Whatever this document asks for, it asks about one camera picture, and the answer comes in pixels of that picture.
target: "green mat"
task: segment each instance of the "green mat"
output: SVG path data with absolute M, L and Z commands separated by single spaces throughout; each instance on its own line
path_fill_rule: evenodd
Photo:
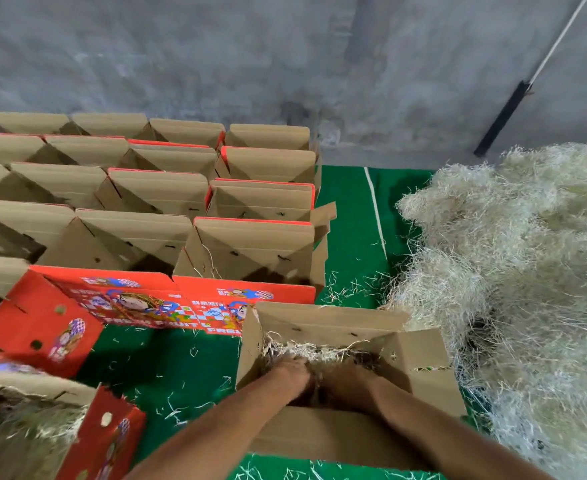
M 406 259 L 406 237 L 415 232 L 394 209 L 404 194 L 424 187 L 432 172 L 370 169 L 388 259 L 378 233 L 369 183 L 363 168 L 323 168 L 318 205 L 336 201 L 331 224 L 327 289 L 319 303 L 375 308 L 381 290 Z M 233 392 L 240 339 L 192 330 L 150 330 L 107 325 L 78 373 L 91 386 L 110 385 L 147 413 L 147 428 L 135 461 L 140 461 Z M 249 455 L 230 478 L 235 480 L 433 479 L 423 472 L 398 472 L 321 461 Z

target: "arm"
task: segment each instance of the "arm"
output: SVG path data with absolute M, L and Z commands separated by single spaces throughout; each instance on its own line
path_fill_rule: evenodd
M 305 390 L 310 378 L 304 361 L 282 360 L 188 424 L 124 480 L 225 480 L 255 436 Z
M 326 374 L 323 386 L 339 402 L 380 417 L 450 480 L 554 480 L 457 418 L 353 363 Z

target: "round hole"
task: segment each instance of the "round hole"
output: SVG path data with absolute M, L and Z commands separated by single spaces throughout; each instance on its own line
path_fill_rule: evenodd
M 113 419 L 112 413 L 104 413 L 102 418 L 100 419 L 100 426 L 103 428 L 109 426 L 111 424 L 111 420 Z

